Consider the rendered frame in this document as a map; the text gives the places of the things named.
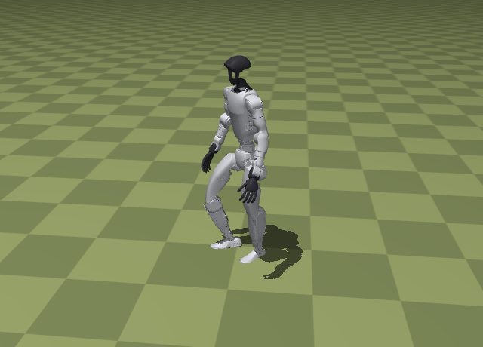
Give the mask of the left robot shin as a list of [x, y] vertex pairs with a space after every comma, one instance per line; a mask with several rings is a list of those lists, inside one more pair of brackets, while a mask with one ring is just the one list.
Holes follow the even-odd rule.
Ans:
[[266, 229], [265, 216], [266, 212], [264, 210], [259, 210], [255, 221], [248, 217], [249, 234], [252, 240], [254, 251], [257, 252], [257, 254], [261, 254], [263, 249], [263, 236], [265, 235]]

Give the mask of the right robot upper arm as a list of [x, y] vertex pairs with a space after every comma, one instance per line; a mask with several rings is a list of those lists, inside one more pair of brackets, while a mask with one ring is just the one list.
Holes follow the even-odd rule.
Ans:
[[222, 124], [224, 124], [225, 126], [227, 126], [227, 127], [229, 127], [229, 126], [232, 125], [231, 119], [230, 119], [230, 116], [229, 116], [229, 110], [228, 110], [228, 107], [227, 107], [227, 91], [231, 87], [232, 86], [225, 87], [224, 90], [223, 90], [223, 95], [224, 95], [224, 109], [225, 109], [226, 112], [220, 116], [220, 122]]

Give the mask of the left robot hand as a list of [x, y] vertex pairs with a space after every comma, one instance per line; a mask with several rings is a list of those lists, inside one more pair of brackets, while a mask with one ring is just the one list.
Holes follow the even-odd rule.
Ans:
[[257, 180], [259, 180], [260, 176], [258, 177], [258, 176], [252, 175], [252, 172], [253, 172], [253, 168], [251, 168], [249, 171], [249, 174], [248, 174], [249, 179], [246, 180], [246, 183], [244, 183], [237, 191], [237, 192], [240, 192], [245, 187], [244, 193], [242, 197], [239, 199], [239, 201], [242, 200], [243, 197], [245, 197], [246, 192], [248, 192], [243, 203], [245, 203], [248, 200], [250, 192], [251, 192], [251, 195], [247, 203], [250, 203], [251, 199], [253, 198], [253, 195], [254, 195], [254, 198], [251, 203], [254, 203], [257, 197], [257, 190], [258, 190]]

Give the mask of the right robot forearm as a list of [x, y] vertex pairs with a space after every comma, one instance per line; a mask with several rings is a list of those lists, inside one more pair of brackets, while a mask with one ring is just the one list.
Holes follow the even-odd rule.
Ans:
[[229, 131], [229, 127], [219, 122], [218, 130], [215, 135], [214, 141], [211, 143], [211, 145], [213, 143], [217, 145], [217, 148], [214, 151], [219, 151], [221, 149], [221, 146], [225, 140], [225, 137], [228, 131]]

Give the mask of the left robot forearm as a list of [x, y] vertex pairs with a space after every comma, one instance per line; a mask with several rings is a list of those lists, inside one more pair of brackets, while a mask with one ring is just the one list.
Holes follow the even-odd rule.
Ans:
[[253, 172], [252, 175], [260, 175], [261, 169], [264, 166], [263, 160], [268, 149], [268, 136], [264, 133], [259, 134], [257, 138], [258, 146], [254, 147], [254, 160], [252, 161]]

